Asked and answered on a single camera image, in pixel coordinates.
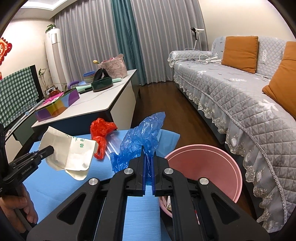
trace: orange pillow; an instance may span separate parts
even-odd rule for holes
[[[283,59],[263,93],[296,118],[296,42],[287,42]]]
[[[228,36],[222,65],[254,74],[257,69],[258,36]]]

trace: red plastic bag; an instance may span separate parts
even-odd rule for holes
[[[117,129],[114,122],[106,122],[102,118],[94,120],[91,124],[91,139],[96,141],[99,145],[94,157],[97,159],[103,159],[106,150],[106,136],[108,133]]]

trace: gray sofa cover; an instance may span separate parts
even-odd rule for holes
[[[282,60],[285,44],[259,37],[256,74],[199,61],[201,54],[222,59],[225,37],[214,41],[211,53],[173,51],[168,58],[174,81],[218,132],[226,134],[230,151],[244,158],[244,178],[253,183],[253,195],[262,198],[259,206],[264,212],[257,222],[263,222],[269,233],[282,228],[296,204],[296,121],[262,93]]]

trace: white desk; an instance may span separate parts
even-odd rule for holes
[[[132,86],[132,82],[138,82],[135,72],[136,69],[129,70],[128,75],[121,82],[114,83],[109,89],[99,92],[90,91],[79,95],[80,98],[62,114],[48,120],[35,122],[32,125],[33,130],[47,129],[48,126],[52,126],[71,135],[88,134],[91,122],[98,117],[115,122],[118,130],[129,129],[136,104],[136,95]]]

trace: pink bucket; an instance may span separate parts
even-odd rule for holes
[[[171,168],[185,177],[208,178],[235,203],[242,191],[242,174],[235,160],[225,151],[209,145],[189,145],[172,151],[165,157]],[[161,209],[170,217],[166,199],[159,197]]]

